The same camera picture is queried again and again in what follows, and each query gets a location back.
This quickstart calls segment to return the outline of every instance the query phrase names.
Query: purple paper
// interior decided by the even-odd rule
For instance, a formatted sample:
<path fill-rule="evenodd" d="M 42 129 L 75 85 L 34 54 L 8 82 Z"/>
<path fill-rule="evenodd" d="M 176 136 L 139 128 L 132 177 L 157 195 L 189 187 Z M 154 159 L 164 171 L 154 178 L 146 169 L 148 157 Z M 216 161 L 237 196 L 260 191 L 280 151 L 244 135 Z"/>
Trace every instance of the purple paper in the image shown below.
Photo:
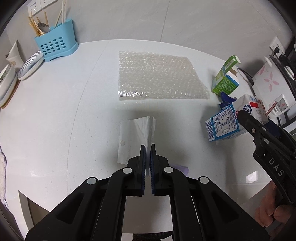
<path fill-rule="evenodd" d="M 179 171 L 181 171 L 186 177 L 188 176 L 189 174 L 189 169 L 188 167 L 185 167 L 185 166 L 180 166 L 180 165 L 176 165 L 176 164 L 170 164 L 170 167 L 173 167 Z"/>

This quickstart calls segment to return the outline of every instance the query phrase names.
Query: blue and white box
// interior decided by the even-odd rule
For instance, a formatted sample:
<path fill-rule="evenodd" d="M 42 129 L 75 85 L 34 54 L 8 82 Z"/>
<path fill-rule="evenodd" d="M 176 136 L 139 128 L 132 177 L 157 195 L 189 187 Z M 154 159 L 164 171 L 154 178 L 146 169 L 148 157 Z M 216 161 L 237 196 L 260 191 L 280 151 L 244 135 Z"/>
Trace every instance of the blue and white box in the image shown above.
<path fill-rule="evenodd" d="M 268 117 L 265 116 L 266 111 L 262 101 L 245 94 L 205 122 L 209 141 L 236 137 L 245 133 L 245 128 L 237 121 L 237 113 L 240 110 L 248 112 L 262 124 L 268 122 Z"/>

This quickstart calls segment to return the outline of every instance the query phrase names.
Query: cardboard box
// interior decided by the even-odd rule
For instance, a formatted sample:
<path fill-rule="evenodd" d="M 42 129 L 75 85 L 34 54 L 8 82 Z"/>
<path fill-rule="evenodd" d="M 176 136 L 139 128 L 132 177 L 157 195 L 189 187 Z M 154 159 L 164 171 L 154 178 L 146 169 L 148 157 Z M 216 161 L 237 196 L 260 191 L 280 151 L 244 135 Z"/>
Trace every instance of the cardboard box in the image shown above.
<path fill-rule="evenodd" d="M 240 63 L 240 60 L 235 55 L 231 56 L 224 63 L 221 70 L 212 82 L 212 92 L 214 94 L 220 96 L 220 92 L 223 91 L 229 95 L 239 86 L 237 72 L 232 69 L 232 67 L 238 63 Z"/>
<path fill-rule="evenodd" d="M 244 110 L 262 124 L 268 123 L 266 111 L 262 101 L 248 94 L 243 95 L 231 105 L 208 119 L 205 124 L 209 141 L 216 141 L 236 137 L 246 132 L 237 121 L 237 113 Z"/>

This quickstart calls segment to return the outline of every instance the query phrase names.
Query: bubble wrap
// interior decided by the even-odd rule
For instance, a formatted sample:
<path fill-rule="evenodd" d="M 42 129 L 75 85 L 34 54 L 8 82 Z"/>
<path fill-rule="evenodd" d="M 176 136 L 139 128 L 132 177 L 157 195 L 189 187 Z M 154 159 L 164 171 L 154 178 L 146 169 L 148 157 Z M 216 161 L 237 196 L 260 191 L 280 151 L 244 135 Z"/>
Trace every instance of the bubble wrap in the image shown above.
<path fill-rule="evenodd" d="M 119 51 L 118 95 L 132 99 L 208 99 L 188 58 Z"/>

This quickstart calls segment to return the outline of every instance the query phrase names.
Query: black device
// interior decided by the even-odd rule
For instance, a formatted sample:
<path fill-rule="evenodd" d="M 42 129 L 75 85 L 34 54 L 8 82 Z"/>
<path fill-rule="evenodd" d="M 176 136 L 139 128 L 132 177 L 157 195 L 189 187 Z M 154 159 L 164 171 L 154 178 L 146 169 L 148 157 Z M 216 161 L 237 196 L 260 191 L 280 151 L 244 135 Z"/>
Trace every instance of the black device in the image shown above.
<path fill-rule="evenodd" d="M 283 195 L 296 202 L 296 142 L 271 121 L 263 126 L 245 111 L 238 122 L 254 137 L 253 154 Z M 26 241 L 120 241 L 126 196 L 144 194 L 145 147 L 126 168 L 110 178 L 90 177 L 27 234 Z M 266 230 L 207 177 L 193 179 L 169 166 L 165 157 L 150 153 L 151 187 L 155 196 L 169 196 L 174 241 L 265 241 Z M 296 212 L 275 237 L 295 240 Z"/>

